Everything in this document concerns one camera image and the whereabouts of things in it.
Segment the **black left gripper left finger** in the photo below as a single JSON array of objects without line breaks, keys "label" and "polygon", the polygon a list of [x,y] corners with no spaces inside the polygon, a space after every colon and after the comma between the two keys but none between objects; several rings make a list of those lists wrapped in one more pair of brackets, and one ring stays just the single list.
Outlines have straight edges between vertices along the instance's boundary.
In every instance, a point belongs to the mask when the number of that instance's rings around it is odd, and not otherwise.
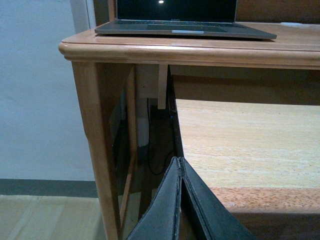
[{"label": "black left gripper left finger", "polygon": [[157,192],[129,240],[177,240],[180,233],[181,163],[173,157]]}]

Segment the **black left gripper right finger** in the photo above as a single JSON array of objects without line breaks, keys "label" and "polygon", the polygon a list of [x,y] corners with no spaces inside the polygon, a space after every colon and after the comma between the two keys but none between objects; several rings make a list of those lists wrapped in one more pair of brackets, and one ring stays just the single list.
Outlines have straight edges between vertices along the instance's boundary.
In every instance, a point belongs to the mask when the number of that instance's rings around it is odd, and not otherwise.
[{"label": "black left gripper right finger", "polygon": [[181,173],[181,227],[184,240],[255,240],[219,201],[185,158]]}]

